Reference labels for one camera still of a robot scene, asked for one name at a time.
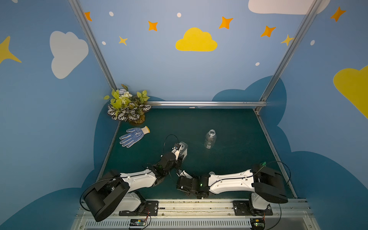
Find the square clear plastic bottle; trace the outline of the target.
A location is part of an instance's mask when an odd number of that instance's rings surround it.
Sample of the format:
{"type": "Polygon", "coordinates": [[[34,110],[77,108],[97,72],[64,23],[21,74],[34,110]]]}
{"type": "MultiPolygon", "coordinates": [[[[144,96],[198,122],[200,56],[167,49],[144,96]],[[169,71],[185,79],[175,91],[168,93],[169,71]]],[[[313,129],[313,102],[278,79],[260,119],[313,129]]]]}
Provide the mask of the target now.
{"type": "Polygon", "coordinates": [[[178,151],[177,161],[179,163],[182,163],[186,159],[187,150],[188,150],[188,145],[184,142],[180,142],[179,149],[177,150],[178,151]]]}

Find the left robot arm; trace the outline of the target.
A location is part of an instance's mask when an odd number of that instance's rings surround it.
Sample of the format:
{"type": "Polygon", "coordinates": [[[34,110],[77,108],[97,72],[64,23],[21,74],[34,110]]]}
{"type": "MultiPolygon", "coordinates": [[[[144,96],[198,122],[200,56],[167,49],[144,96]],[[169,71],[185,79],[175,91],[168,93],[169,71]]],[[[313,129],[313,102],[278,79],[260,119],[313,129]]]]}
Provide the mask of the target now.
{"type": "Polygon", "coordinates": [[[87,206],[83,209],[91,212],[97,222],[108,218],[121,203],[125,203],[126,211],[135,211],[143,202],[135,191],[162,183],[171,170],[180,168],[187,149],[186,143],[176,143],[171,152],[161,156],[159,162],[140,172],[110,171],[82,193],[80,202],[84,201],[87,206]]]}

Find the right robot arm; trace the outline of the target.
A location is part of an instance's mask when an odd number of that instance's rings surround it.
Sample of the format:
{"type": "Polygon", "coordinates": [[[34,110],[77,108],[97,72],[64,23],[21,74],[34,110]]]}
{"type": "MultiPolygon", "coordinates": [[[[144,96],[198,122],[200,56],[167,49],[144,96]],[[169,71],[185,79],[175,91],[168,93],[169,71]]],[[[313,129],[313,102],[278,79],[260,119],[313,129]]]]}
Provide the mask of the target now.
{"type": "Polygon", "coordinates": [[[288,202],[283,175],[265,165],[254,165],[252,169],[232,174],[210,172],[200,177],[192,177],[182,171],[176,188],[198,199],[208,198],[210,194],[250,192],[247,211],[253,216],[265,214],[271,203],[288,202]]]}

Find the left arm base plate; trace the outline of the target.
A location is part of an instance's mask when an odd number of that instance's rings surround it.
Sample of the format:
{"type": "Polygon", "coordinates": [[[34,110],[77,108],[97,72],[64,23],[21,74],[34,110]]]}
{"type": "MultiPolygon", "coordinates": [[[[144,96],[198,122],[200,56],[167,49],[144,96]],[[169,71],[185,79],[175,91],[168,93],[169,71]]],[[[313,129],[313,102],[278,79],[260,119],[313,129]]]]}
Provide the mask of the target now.
{"type": "Polygon", "coordinates": [[[159,201],[143,201],[134,211],[120,211],[119,216],[157,216],[159,201]]]}

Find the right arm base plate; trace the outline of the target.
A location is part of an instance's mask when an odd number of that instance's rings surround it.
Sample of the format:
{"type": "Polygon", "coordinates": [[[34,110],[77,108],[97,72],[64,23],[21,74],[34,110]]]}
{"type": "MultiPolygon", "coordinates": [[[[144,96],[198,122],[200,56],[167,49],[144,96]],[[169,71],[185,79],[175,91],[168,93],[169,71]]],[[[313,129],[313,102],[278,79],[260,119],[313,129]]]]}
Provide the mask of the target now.
{"type": "Polygon", "coordinates": [[[273,216],[270,205],[265,210],[254,209],[249,200],[235,200],[232,202],[236,216],[273,216]]]}

